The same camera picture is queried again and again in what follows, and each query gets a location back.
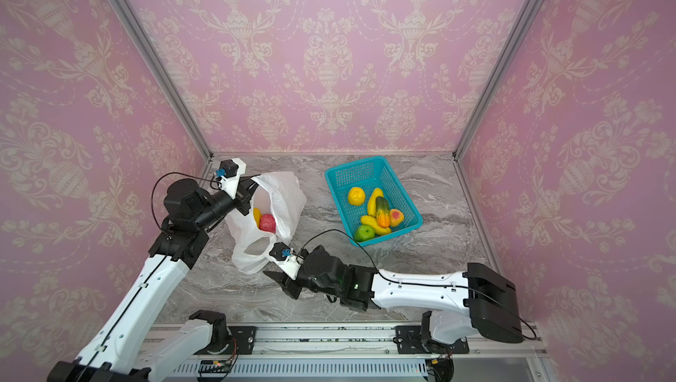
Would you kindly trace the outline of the white plastic bag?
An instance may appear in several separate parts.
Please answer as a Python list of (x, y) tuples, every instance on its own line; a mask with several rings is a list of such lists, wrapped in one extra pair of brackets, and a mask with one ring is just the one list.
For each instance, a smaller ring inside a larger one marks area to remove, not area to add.
[(239, 211), (225, 218), (234, 239), (232, 263), (243, 274), (261, 271), (274, 260), (270, 254), (278, 242), (289, 247), (306, 206), (299, 179), (292, 172), (265, 173), (252, 178), (258, 185), (250, 201), (250, 211)]

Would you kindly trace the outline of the yellow banana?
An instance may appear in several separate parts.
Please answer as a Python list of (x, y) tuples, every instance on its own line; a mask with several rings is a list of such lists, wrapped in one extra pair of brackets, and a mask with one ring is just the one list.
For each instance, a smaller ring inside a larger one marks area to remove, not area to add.
[(392, 232), (390, 227), (381, 227), (376, 218), (370, 215), (362, 216), (360, 221), (362, 225), (367, 225), (373, 229), (377, 236), (385, 236)]
[(375, 188), (373, 192), (371, 192), (371, 196), (367, 204), (367, 214), (369, 216), (376, 217), (377, 199), (383, 196), (384, 193), (381, 188)]

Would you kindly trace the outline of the yellow lemon fruit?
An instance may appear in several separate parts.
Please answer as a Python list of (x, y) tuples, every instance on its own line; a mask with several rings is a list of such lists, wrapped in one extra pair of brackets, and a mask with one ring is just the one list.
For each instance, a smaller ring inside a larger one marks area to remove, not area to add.
[(348, 193), (348, 203), (352, 206), (361, 206), (365, 202), (365, 192), (362, 188), (359, 187), (353, 187), (350, 189)]

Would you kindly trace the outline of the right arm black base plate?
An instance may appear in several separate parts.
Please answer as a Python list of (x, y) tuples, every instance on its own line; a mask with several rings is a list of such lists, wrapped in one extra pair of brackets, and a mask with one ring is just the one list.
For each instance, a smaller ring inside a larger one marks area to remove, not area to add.
[(455, 343), (443, 344), (433, 340), (430, 331), (419, 325), (400, 325), (394, 331), (393, 341), (400, 355), (464, 355), (470, 352), (467, 341), (458, 339)]

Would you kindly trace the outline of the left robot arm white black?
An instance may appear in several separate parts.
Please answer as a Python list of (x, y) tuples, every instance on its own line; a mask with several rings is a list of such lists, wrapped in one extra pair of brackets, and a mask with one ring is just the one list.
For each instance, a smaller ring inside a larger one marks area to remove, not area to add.
[(246, 216), (258, 183), (251, 177), (227, 180), (230, 191), (211, 194), (183, 175), (165, 196), (167, 216), (137, 280), (102, 330), (70, 362), (60, 361), (49, 381), (162, 381), (200, 351), (222, 353), (236, 341), (223, 313), (199, 310), (178, 334), (143, 357), (142, 344), (167, 299), (193, 269), (209, 234), (233, 211)]

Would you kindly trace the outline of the orange red peach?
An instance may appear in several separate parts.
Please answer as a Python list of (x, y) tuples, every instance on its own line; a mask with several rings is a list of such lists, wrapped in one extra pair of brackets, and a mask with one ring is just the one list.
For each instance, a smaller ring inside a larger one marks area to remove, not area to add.
[(398, 209), (390, 209), (389, 211), (389, 226), (394, 228), (402, 224), (404, 221), (404, 214)]

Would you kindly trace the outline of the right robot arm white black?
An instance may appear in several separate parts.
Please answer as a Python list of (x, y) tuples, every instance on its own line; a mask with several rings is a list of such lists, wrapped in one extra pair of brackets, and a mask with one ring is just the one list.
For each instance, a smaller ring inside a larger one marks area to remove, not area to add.
[(401, 274), (347, 265), (323, 246), (296, 253), (281, 242), (267, 258), (278, 269), (266, 275), (292, 299), (309, 290), (356, 311), (424, 309), (421, 338), (429, 351), (474, 334), (498, 343), (525, 339), (514, 283), (480, 263), (451, 274)]

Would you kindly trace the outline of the green round fruit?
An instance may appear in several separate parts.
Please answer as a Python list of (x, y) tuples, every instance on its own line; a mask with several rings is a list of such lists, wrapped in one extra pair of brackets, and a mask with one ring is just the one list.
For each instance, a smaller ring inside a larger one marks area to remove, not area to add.
[(376, 237), (375, 230), (369, 225), (360, 225), (355, 231), (354, 241), (363, 243)]

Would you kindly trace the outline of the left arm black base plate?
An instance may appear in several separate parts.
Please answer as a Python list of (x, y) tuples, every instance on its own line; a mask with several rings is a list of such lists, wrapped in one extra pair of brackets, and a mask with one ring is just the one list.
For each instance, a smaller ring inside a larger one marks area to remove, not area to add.
[(230, 339), (222, 354), (230, 357), (232, 354), (237, 356), (251, 356), (255, 347), (255, 338), (257, 327), (255, 326), (230, 326)]

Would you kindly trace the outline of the yellow mango fruit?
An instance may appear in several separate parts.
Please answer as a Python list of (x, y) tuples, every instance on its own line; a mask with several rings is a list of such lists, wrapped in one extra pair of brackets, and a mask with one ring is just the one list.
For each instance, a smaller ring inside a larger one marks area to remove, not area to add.
[(253, 218), (255, 219), (256, 226), (258, 228), (261, 228), (262, 213), (259, 209), (257, 208), (253, 209)]

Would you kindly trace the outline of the pink red round fruit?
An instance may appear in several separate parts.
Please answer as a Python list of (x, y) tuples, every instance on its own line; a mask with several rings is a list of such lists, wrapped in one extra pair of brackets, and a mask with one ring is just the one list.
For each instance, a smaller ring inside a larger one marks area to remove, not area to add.
[(262, 215), (261, 219), (261, 228), (259, 228), (263, 232), (270, 232), (270, 233), (275, 233), (276, 232), (276, 220), (273, 215), (271, 214), (266, 214)]

